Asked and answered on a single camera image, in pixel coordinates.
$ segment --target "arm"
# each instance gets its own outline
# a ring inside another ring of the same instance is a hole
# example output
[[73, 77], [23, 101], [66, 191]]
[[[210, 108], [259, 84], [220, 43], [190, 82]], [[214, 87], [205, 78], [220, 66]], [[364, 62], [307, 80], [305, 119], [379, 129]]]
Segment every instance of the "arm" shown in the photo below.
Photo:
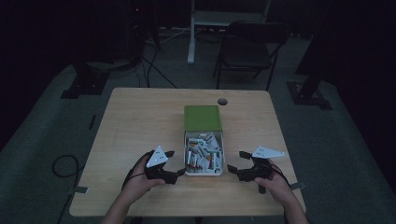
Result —
[[285, 210], [286, 219], [289, 224], [308, 223], [304, 210], [290, 189], [289, 184], [280, 174], [274, 173], [272, 180], [258, 177], [254, 181], [270, 191], [274, 200]]
[[147, 163], [148, 159], [149, 156], [145, 157], [136, 166], [134, 172], [131, 174], [131, 176], [134, 177], [128, 181], [117, 199], [113, 204], [111, 204], [105, 215], [105, 218], [101, 222], [102, 224], [123, 223], [132, 203], [143, 197], [143, 195], [145, 195], [145, 193], [151, 188], [165, 184], [165, 181], [162, 179], [149, 180], [145, 175], [141, 175], [145, 173], [145, 164]]

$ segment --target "white triangular marker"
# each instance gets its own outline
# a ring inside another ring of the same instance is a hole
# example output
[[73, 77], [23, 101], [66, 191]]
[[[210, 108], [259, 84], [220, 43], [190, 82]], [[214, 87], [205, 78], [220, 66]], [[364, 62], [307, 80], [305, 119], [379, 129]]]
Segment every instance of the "white triangular marker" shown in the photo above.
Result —
[[285, 152], [282, 151], [276, 151], [268, 147], [257, 147], [256, 150], [253, 152], [252, 157], [255, 158], [263, 158], [263, 159], [268, 159], [268, 158], [274, 158], [274, 157], [281, 157], [284, 156]]
[[148, 160], [146, 167], [150, 168], [167, 161], [168, 158], [163, 152], [163, 148], [161, 146], [157, 146], [157, 148], [154, 150], [154, 153], [152, 153], [151, 158]]

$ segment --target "black chair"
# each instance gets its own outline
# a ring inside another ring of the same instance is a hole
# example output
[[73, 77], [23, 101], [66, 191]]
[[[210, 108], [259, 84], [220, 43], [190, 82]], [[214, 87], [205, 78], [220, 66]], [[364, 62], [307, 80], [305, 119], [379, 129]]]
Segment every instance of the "black chair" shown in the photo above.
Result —
[[268, 91], [277, 53], [290, 36], [287, 24], [281, 22], [235, 21], [225, 30], [213, 77], [219, 88], [221, 71], [256, 72], [271, 68], [265, 90]]

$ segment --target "table top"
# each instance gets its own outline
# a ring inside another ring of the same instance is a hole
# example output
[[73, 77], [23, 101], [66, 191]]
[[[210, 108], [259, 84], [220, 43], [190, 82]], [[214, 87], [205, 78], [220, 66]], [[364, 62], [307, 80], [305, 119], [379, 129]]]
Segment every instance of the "table top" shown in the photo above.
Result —
[[[182, 90], [116, 88], [92, 145], [80, 187], [70, 214], [77, 217], [104, 216], [120, 193], [125, 176], [146, 152], [162, 146], [174, 150], [163, 167], [175, 172], [184, 167], [184, 105], [220, 105], [223, 127], [224, 171], [219, 177], [180, 176], [175, 185], [151, 189], [134, 203], [128, 216], [205, 217], [283, 215], [270, 193], [260, 194], [254, 182], [240, 182], [226, 164], [240, 169], [253, 163], [238, 152], [253, 152], [264, 146], [284, 151], [272, 160], [289, 182], [295, 183], [288, 149], [266, 91]], [[294, 191], [305, 209], [301, 192]]]

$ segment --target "container filled with small items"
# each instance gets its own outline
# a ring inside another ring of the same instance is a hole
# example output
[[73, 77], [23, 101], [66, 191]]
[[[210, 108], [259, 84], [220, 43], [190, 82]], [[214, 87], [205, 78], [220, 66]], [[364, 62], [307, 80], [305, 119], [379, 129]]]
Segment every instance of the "container filled with small items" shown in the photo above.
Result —
[[217, 105], [186, 105], [184, 124], [186, 175], [221, 175], [224, 148], [219, 107]]

